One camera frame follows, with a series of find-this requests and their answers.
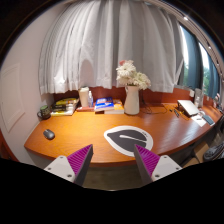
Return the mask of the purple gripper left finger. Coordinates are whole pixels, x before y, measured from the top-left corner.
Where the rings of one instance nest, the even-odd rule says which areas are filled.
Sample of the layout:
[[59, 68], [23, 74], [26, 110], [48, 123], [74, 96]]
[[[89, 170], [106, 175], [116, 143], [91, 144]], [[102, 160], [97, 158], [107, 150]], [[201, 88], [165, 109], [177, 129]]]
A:
[[93, 156], [93, 145], [87, 145], [69, 156], [60, 155], [45, 171], [82, 186]]

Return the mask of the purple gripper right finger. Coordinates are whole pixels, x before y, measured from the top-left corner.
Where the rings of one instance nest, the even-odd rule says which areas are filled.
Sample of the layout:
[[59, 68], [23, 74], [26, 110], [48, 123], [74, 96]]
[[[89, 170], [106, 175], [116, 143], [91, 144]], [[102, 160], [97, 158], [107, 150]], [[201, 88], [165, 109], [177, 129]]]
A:
[[144, 185], [182, 169], [168, 155], [158, 156], [142, 146], [134, 146], [134, 156]]

